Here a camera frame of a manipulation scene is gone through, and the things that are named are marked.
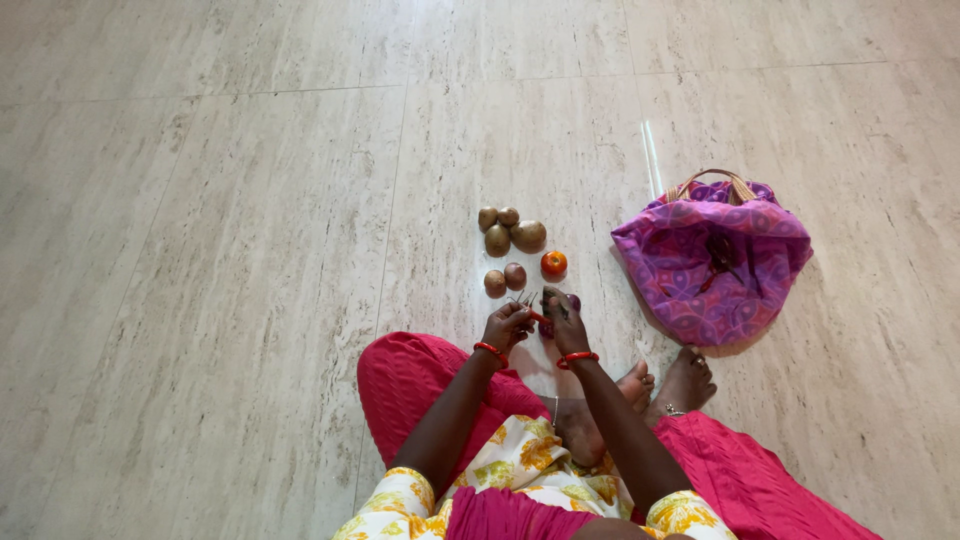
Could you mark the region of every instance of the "tomato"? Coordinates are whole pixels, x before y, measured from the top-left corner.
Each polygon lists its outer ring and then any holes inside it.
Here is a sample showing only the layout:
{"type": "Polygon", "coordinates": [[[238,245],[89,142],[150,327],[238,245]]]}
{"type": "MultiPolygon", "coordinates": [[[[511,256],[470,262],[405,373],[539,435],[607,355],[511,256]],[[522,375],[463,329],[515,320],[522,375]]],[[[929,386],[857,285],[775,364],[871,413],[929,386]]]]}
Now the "tomato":
{"type": "Polygon", "coordinates": [[[544,274],[560,276],[563,272],[566,272],[566,255],[559,251],[547,252],[540,259],[540,270],[544,274]]]}

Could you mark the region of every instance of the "red bangle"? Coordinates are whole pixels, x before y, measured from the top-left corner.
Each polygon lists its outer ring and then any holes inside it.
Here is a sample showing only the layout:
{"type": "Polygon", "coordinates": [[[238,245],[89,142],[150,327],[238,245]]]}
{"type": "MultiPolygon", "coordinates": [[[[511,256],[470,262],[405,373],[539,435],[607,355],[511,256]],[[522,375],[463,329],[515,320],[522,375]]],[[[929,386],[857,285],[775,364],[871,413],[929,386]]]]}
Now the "red bangle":
{"type": "Polygon", "coordinates": [[[570,366],[566,365],[569,360],[576,360],[577,358],[592,358],[596,361],[600,361],[600,356],[597,353],[572,353],[566,356],[561,356],[557,360],[557,367],[560,369],[570,369],[570,366]]]}
{"type": "Polygon", "coordinates": [[[493,345],[487,345],[483,341],[477,341],[476,343],[473,344],[473,350],[476,351],[477,349],[486,349],[491,353],[493,353],[493,355],[496,356],[497,358],[500,358],[500,361],[503,362],[503,369],[507,369],[510,367],[510,362],[507,361],[507,356],[501,353],[500,350],[494,347],[493,345]]]}

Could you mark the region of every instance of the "woman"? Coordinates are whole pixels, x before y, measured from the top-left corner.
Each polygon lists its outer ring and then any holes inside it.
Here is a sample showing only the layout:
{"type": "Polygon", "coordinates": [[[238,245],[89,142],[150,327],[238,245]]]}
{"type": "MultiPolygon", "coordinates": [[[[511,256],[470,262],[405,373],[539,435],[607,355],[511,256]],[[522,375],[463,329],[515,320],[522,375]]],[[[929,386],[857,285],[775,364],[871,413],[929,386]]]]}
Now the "woman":
{"type": "Polygon", "coordinates": [[[533,331],[516,303],[490,316],[469,357],[410,333],[367,348],[360,398],[389,470],[335,539],[877,538],[697,412],[716,392],[701,356],[682,350],[647,404],[646,364],[613,382],[565,295],[545,287],[544,299],[584,400],[539,397],[507,369],[533,331]]]}

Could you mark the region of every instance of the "pink pants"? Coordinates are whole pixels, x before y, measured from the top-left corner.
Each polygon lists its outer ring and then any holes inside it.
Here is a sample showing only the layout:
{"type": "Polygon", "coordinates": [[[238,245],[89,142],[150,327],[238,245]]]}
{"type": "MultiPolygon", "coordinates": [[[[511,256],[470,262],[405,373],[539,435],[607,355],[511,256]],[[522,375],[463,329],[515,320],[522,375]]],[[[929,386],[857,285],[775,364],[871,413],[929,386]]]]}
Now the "pink pants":
{"type": "MultiPolygon", "coordinates": [[[[408,332],[389,333],[360,355],[360,402],[384,464],[390,465],[467,358],[467,353],[439,337],[408,332]]],[[[514,414],[550,418],[550,411],[516,371],[503,370],[491,380],[444,490],[514,414]]],[[[879,538],[799,485],[777,456],[753,437],[701,412],[663,417],[654,433],[741,540],[879,538]]]]}

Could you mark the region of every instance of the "potato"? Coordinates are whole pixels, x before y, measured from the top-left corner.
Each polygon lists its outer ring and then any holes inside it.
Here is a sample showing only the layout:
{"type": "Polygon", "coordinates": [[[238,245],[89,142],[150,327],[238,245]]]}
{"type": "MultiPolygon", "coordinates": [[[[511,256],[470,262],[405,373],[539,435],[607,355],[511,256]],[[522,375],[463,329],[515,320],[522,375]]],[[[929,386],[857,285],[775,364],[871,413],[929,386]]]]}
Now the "potato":
{"type": "Polygon", "coordinates": [[[511,262],[503,269],[503,275],[507,279],[507,287],[510,290],[520,290],[527,284],[527,271],[520,266],[519,262],[511,262]]]}
{"type": "Polygon", "coordinates": [[[494,207],[483,207],[480,209],[480,215],[477,216],[477,225],[484,233],[490,227],[496,225],[496,209],[494,207]]]}
{"type": "Polygon", "coordinates": [[[507,292],[507,281],[499,270],[487,272],[483,278],[483,286],[487,288],[487,296],[491,298],[500,298],[507,292]]]}
{"type": "Polygon", "coordinates": [[[539,221],[521,221],[510,228],[510,239],[521,252],[536,253],[546,243],[546,228],[539,221]]]}
{"type": "Polygon", "coordinates": [[[510,233],[502,225],[494,225],[487,229],[483,240],[487,247],[487,255],[491,257],[503,257],[510,251],[510,233]]]}
{"type": "Polygon", "coordinates": [[[496,213],[496,220],[500,222],[500,225],[510,229],[520,220],[520,212],[516,211],[516,209],[506,207],[496,213]]]}

